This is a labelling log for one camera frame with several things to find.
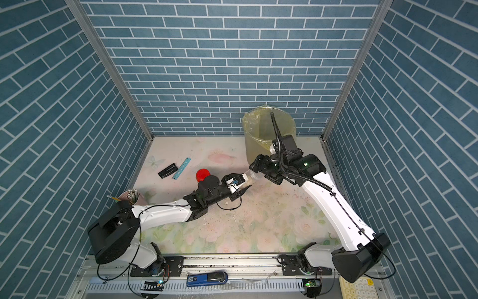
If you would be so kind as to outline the white lidded rice jar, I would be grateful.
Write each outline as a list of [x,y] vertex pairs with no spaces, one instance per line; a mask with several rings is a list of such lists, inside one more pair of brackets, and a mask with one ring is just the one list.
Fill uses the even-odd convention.
[[264,174],[262,173],[255,173],[252,170],[248,170],[245,175],[247,176],[248,180],[251,181],[252,183],[260,181],[261,179],[264,178]]

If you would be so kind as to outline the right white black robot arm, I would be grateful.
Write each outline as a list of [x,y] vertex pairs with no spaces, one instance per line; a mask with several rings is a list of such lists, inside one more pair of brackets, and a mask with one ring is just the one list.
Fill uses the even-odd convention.
[[332,176],[314,154],[305,155],[291,135],[277,136],[270,155],[260,154],[250,165],[272,183],[284,181],[304,189],[335,230],[339,245],[310,243],[298,251],[303,270],[334,269],[350,283],[356,282],[385,256],[391,241],[375,233],[351,208],[337,189]]

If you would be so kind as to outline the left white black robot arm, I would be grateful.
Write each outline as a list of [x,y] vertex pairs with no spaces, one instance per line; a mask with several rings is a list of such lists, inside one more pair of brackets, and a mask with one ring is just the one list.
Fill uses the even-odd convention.
[[118,201],[87,230],[98,265],[122,260],[147,276],[164,275],[166,260],[155,243],[141,240],[144,231],[166,224],[186,223],[207,214],[209,207],[229,198],[240,199],[251,185],[247,174],[229,174],[219,179],[209,175],[197,190],[182,199],[149,206]]

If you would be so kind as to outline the red lidded rice jar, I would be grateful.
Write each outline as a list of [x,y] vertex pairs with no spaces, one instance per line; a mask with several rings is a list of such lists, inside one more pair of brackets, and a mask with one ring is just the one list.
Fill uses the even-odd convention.
[[208,176],[210,176],[210,172],[209,172],[209,170],[204,169],[204,168],[198,170],[197,173],[196,173],[196,175],[195,175],[196,180],[197,180],[198,183],[201,182],[201,181],[203,181],[203,180],[204,180],[205,178],[207,178]]

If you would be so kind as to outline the beige bin with yellow bag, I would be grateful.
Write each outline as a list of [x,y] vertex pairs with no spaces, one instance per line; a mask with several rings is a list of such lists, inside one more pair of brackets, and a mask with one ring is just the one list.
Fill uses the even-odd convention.
[[296,138],[296,123],[292,116],[282,109],[263,105],[246,112],[242,118],[242,125],[245,133],[246,159],[249,164],[253,163],[259,154],[270,154],[272,141],[276,139],[271,112],[274,113],[281,135],[292,135]]

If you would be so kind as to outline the teal ruler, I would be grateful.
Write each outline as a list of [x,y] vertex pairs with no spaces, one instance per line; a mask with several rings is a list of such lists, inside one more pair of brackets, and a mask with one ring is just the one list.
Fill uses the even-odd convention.
[[180,165],[178,170],[174,173],[173,179],[178,180],[180,175],[183,173],[183,171],[187,168],[188,164],[190,163],[191,158],[186,158],[184,162]]

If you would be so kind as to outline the black stapler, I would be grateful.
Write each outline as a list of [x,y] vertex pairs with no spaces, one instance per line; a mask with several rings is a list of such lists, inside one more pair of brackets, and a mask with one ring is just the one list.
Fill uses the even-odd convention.
[[158,175],[161,179],[167,178],[168,176],[171,176],[175,174],[178,171],[178,167],[176,166],[175,163],[170,164],[163,170],[161,170]]

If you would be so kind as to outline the blue black handheld device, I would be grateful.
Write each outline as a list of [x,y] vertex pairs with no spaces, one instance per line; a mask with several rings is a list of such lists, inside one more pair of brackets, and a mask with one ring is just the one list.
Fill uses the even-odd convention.
[[191,274],[186,280],[187,287],[206,287],[224,285],[228,282],[229,276],[224,271],[209,272],[205,274]]

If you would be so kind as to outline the pink pen holder cup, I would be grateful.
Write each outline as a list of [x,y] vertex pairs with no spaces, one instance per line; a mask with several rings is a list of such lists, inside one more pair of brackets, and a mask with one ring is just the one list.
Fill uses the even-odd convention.
[[131,205],[147,206],[144,196],[136,189],[128,189],[119,196],[108,195],[107,198],[114,201],[128,201]]

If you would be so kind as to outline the yellow egg tray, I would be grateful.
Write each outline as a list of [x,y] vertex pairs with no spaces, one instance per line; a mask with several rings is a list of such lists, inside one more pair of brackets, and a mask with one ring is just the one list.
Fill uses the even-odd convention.
[[372,279],[361,277],[356,282],[350,283],[339,277],[339,283],[343,299],[379,299]]

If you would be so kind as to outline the aluminium mounting rail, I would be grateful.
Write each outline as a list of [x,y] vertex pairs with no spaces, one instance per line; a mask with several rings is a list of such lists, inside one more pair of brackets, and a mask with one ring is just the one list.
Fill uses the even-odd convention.
[[[279,253],[272,254],[165,254],[164,256],[183,256],[185,257],[181,275],[171,277],[173,279],[184,278],[190,274],[203,274],[214,271],[224,271],[232,278],[246,279],[265,279],[267,277],[283,278],[281,266],[276,257]],[[116,260],[108,264],[98,265],[93,256],[89,255],[80,268],[80,275],[85,277],[97,278],[101,276],[105,279],[112,279],[119,276],[117,280],[124,280],[127,276],[132,279],[145,279],[146,277],[132,277],[130,271],[133,267],[138,267],[135,263],[130,266],[127,262]],[[326,267],[332,269],[330,262],[321,262],[316,267]],[[314,275],[298,275],[292,277],[307,277]]]

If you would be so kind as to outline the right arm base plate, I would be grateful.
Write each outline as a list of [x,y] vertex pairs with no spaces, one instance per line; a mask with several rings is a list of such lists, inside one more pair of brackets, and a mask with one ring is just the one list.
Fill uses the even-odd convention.
[[321,276],[333,274],[333,271],[330,268],[311,266],[303,255],[280,254],[276,257],[276,260],[280,264],[284,276]]

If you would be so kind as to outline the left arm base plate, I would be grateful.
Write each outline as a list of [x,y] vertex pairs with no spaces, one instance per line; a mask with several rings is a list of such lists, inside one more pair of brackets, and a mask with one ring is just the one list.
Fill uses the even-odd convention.
[[132,277],[179,277],[182,272],[185,257],[164,256],[145,269],[133,267],[130,271]]

